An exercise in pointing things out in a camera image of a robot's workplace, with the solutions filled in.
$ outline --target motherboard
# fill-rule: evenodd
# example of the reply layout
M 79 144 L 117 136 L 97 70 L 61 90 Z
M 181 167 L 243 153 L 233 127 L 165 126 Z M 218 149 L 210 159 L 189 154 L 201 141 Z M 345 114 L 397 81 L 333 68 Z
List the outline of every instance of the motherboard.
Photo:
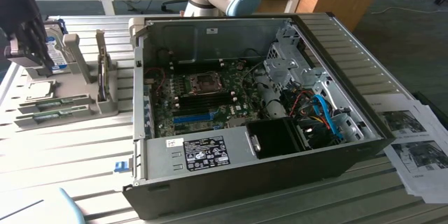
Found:
M 238 127 L 261 119 L 262 100 L 246 60 L 147 68 L 155 137 Z

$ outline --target yellow wire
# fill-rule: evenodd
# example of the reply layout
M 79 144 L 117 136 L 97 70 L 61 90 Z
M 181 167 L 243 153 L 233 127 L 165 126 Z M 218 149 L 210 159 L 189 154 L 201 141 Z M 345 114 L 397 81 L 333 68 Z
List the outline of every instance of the yellow wire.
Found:
M 325 123 L 323 120 L 319 119 L 318 117 L 315 117 L 315 116 L 310 116 L 310 117 L 314 118 L 315 120 L 321 121 L 322 123 Z

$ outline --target warning label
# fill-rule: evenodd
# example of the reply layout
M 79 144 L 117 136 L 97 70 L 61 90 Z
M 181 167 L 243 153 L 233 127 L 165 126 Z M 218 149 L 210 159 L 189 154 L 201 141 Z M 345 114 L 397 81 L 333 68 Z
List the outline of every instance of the warning label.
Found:
M 231 164 L 223 136 L 185 141 L 185 151 L 191 172 Z

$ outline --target printed photo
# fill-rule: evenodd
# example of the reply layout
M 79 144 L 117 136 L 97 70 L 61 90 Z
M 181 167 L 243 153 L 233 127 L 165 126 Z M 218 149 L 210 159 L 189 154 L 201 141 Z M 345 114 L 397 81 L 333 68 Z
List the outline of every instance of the printed photo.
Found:
M 410 173 L 448 168 L 448 156 L 435 141 L 393 144 Z
M 395 134 L 410 134 L 427 131 L 410 110 L 382 112 L 381 118 Z

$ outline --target white cable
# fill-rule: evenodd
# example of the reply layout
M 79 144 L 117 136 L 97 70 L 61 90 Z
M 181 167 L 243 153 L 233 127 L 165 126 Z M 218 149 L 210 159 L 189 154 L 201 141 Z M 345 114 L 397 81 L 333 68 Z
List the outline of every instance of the white cable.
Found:
M 414 10 L 414 9 L 409 9 L 409 8 L 402 8 L 402 7 L 389 7 L 386 8 L 383 11 L 381 12 L 375 12 L 375 13 L 371 13 L 371 14 L 382 14 L 382 13 L 386 13 L 389 10 L 391 9 L 402 9 L 402 10 L 410 10 L 413 12 L 418 12 L 418 13 L 447 13 L 448 10 L 434 10 L 433 12 L 427 12 L 425 10 Z

